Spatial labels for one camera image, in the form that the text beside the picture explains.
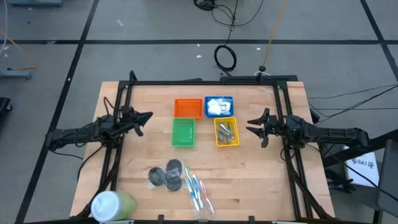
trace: plastic container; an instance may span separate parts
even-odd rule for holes
[[[172,146],[192,147],[195,143],[195,119],[174,118]]]
[[[128,219],[136,209],[136,201],[128,194],[113,191],[99,193],[91,203],[91,214],[99,222]]]
[[[233,130],[233,134],[234,134],[234,139],[231,140],[231,144],[225,144],[225,143],[219,143],[218,142],[217,126],[220,123],[223,123],[223,124],[229,123],[230,124],[230,127]],[[215,129],[217,146],[223,147],[223,146],[238,146],[239,145],[238,125],[236,124],[236,118],[235,117],[215,118],[214,119],[214,129]]]
[[[208,106],[207,106],[207,102],[209,102],[211,99],[224,99],[225,101],[228,101],[231,103],[231,109],[229,109],[229,114],[209,114],[207,112]],[[232,98],[232,96],[206,96],[205,97],[205,115],[208,118],[222,118],[222,117],[230,117],[234,115],[234,100]]]
[[[176,118],[195,118],[203,117],[202,99],[175,99],[174,117]]]

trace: white lid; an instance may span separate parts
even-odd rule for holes
[[[119,214],[120,209],[120,198],[113,191],[99,193],[91,203],[91,214],[99,222],[113,221]]]

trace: toothbrush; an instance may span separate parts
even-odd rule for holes
[[[193,200],[193,203],[195,204],[195,208],[196,208],[196,210],[199,212],[199,206],[198,206],[198,203],[197,203],[197,201],[196,201],[196,199],[195,199],[195,194],[193,193],[193,190],[192,190],[192,188],[191,188],[191,184],[190,184],[188,178],[185,178],[185,184],[188,186],[189,192],[190,192],[190,194],[191,194],[191,198],[192,198],[192,200]]]
[[[207,194],[206,194],[206,187],[205,187],[205,184],[204,184],[202,181],[200,181],[200,187],[201,187],[201,191],[202,191],[203,194],[205,195],[205,199],[207,200],[207,203],[209,203],[210,212],[211,212],[211,214],[214,215],[214,208],[213,208],[213,206],[211,205],[209,198],[207,197]]]
[[[195,193],[195,198],[198,199],[197,191],[195,190],[195,188],[194,188],[194,186],[193,186],[193,182],[192,182],[191,177],[189,177],[189,167],[185,167],[185,173],[187,174],[187,177],[188,177],[188,179],[189,179],[190,185],[192,186],[193,193]]]
[[[195,174],[192,174],[192,177],[193,177],[193,184],[194,184],[193,187],[198,192],[198,201],[199,201],[200,208],[203,209],[203,202],[201,201],[201,198],[200,198],[200,189],[199,189],[198,179],[195,176]]]

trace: yellow basket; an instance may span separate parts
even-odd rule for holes
[[[227,124],[229,123],[231,129],[233,130],[234,139],[231,139],[231,144],[224,144],[224,143],[219,143],[218,142],[217,126],[220,123],[224,123],[226,126],[228,126]],[[235,117],[215,118],[214,119],[214,130],[215,130],[215,134],[216,134],[216,144],[217,144],[218,147],[238,146],[239,145],[238,125],[236,124],[236,118]]]

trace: blue basket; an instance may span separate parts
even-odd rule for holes
[[[207,102],[209,102],[211,99],[219,99],[219,98],[222,98],[225,101],[228,101],[231,103],[231,109],[229,109],[229,112],[230,112],[229,114],[217,115],[217,114],[209,114],[207,112]],[[205,105],[205,115],[208,118],[222,118],[222,117],[229,117],[229,116],[234,115],[234,100],[233,100],[232,96],[206,96],[204,105]]]

